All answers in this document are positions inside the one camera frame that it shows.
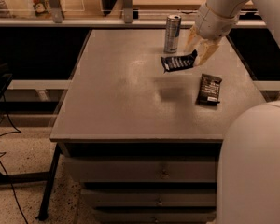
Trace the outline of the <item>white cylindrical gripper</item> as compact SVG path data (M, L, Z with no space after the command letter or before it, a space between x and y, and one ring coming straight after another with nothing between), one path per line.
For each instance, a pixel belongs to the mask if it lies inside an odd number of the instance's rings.
M195 47L198 56L195 65L203 65L218 49L222 36L226 36L239 20L240 6L231 4L231 12L215 12L206 3L197 12L195 24L189 29L189 36L184 51L193 52Z

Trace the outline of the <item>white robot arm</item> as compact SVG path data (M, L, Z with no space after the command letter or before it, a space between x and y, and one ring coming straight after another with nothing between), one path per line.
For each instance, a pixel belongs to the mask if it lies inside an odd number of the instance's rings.
M280 0L206 0L190 29L187 51L227 35L252 1L280 48ZM217 169L216 224L280 224L280 101L252 107L225 134Z

